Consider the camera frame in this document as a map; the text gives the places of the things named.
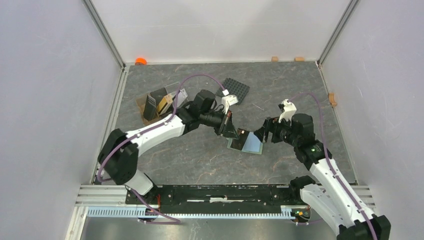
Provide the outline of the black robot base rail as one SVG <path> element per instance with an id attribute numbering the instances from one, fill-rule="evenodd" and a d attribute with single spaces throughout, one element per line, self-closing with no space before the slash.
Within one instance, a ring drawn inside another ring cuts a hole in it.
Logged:
<path id="1" fill-rule="evenodd" d="M 289 185 L 158 185 L 143 199 L 163 214 L 278 214 L 311 207 Z"/>

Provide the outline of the green card holder wallet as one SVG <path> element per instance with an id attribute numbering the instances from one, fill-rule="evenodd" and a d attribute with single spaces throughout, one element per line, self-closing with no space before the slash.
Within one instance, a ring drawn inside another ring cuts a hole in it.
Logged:
<path id="1" fill-rule="evenodd" d="M 232 138 L 228 139 L 228 144 L 227 144 L 227 148 L 230 148 L 230 143 L 232 142 Z M 250 136 L 247 139 L 247 142 L 243 148 L 242 151 L 240 152 L 244 152 L 244 153 L 249 153 L 249 154 L 256 154 L 256 155 L 261 155 L 263 152 L 263 143 L 260 142 L 260 140 L 254 135 L 253 132 L 251 132 Z"/>

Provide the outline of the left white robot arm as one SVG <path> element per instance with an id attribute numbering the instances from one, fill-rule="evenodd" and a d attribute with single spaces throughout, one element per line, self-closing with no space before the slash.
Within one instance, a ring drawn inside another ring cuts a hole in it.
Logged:
<path id="1" fill-rule="evenodd" d="M 235 95 L 224 90 L 221 104 L 209 90 L 201 90 L 194 100 L 175 108 L 173 113 L 153 124 L 123 132 L 113 130 L 102 147 L 97 161 L 99 172 L 105 171 L 116 185 L 135 190 L 145 204 L 153 203 L 157 190 L 153 181 L 138 170 L 139 157 L 149 149 L 196 130 L 200 125 L 213 128 L 217 136 L 238 139 L 230 106 L 238 103 Z"/>

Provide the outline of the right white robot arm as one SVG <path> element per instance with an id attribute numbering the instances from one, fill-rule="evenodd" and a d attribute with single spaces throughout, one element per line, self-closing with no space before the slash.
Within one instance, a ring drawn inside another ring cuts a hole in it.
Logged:
<path id="1" fill-rule="evenodd" d="M 346 181 L 330 151 L 316 139 L 312 116 L 296 113 L 291 120 L 268 117 L 254 135 L 263 143 L 284 142 L 296 158 L 319 181 L 297 177 L 290 181 L 289 199 L 312 207 L 333 230 L 338 240 L 387 240 L 391 223 L 375 212 Z"/>

